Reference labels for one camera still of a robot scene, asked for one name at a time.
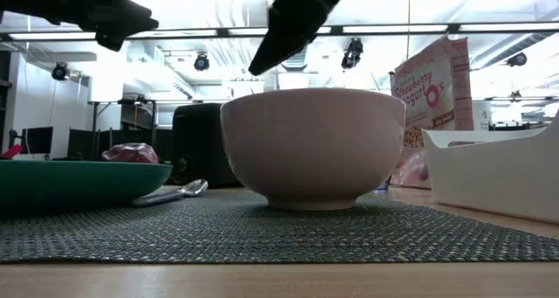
woven placemat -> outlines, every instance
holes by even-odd
[[[559,261],[559,240],[362,197],[293,212],[251,192],[143,209],[0,219],[0,262],[374,263]]]

green plate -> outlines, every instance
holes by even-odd
[[[154,163],[0,160],[0,209],[127,203],[164,185],[171,170]]]

wooden table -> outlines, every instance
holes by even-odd
[[[435,205],[429,191],[389,199],[559,238],[559,226]],[[559,297],[559,263],[0,266],[2,298]]]

computer monitor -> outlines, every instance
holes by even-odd
[[[24,128],[21,134],[21,146],[23,148],[21,154],[50,154],[52,127]]]

cereal box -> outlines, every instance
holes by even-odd
[[[433,42],[390,73],[390,84],[407,106],[404,148],[391,184],[429,189],[421,130],[473,129],[467,38]]]

